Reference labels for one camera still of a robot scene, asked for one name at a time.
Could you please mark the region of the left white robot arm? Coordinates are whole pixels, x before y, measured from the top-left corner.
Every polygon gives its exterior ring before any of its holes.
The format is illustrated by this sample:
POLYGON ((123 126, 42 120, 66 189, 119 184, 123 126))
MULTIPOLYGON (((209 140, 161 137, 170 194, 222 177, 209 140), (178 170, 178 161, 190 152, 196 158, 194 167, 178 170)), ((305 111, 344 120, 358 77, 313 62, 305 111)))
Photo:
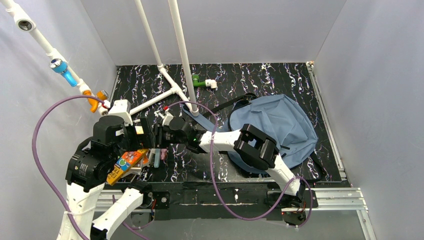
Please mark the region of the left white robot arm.
POLYGON ((109 240, 118 226, 152 190, 149 183, 133 181, 123 195, 97 219, 93 219, 100 193, 115 163, 125 153, 153 145, 147 119, 140 126, 125 125, 122 117, 107 115, 93 125, 92 136, 77 147, 65 175, 67 208, 57 238, 109 240))

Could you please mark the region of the orange treehouse book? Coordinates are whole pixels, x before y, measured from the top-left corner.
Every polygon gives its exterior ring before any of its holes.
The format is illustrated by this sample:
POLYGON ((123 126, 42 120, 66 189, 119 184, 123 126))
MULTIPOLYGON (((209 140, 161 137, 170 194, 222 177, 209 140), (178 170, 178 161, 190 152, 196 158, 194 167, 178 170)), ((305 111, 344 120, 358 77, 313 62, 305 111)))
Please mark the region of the orange treehouse book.
POLYGON ((113 186, 124 176, 136 173, 150 164, 148 159, 149 149, 125 152, 114 164, 113 170, 108 174, 106 182, 113 186))

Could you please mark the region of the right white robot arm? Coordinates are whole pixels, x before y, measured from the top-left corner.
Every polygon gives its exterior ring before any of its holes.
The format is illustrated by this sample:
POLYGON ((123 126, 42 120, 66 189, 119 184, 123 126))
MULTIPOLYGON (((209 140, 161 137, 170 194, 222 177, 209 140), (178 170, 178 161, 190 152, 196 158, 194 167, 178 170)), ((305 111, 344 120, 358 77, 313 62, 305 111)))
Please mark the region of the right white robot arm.
POLYGON ((277 142, 252 124, 246 123, 238 130, 212 133, 193 127, 181 117, 173 117, 167 124, 155 124, 153 134, 156 149, 184 144, 195 154, 236 153, 249 167, 270 175, 284 190, 285 201, 295 204, 304 199, 305 185, 284 163, 277 142))

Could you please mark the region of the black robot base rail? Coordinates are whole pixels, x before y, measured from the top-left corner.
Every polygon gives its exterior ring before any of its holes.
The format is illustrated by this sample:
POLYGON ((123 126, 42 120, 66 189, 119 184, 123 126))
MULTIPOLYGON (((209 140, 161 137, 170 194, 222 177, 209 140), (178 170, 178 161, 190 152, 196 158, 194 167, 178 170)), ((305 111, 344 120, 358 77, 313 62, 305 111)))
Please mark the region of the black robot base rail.
POLYGON ((305 219, 306 211, 316 209, 319 204, 316 193, 301 185, 297 196, 284 194, 275 182, 145 182, 139 179, 136 185, 145 187, 148 194, 144 204, 155 201, 154 214, 158 221, 179 219, 232 219, 220 202, 244 218, 253 218, 268 211, 275 202, 278 205, 265 216, 268 220, 282 219, 281 212, 298 212, 299 220, 305 219))

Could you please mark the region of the blue student backpack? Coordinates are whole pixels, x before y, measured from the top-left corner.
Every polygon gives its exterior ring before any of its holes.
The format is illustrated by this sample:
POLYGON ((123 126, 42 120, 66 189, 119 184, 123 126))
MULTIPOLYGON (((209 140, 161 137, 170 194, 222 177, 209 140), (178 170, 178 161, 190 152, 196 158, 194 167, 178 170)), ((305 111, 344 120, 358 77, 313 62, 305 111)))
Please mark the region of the blue student backpack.
POLYGON ((246 93, 198 116, 193 116, 186 105, 182 110, 194 122, 212 131, 215 124, 209 117, 228 107, 231 111, 217 132, 231 132, 241 129, 244 124, 251 124, 276 140, 282 160, 289 169, 311 158, 318 174, 308 182, 323 180, 326 171, 315 153, 318 136, 309 117, 295 100, 285 94, 256 96, 246 93))

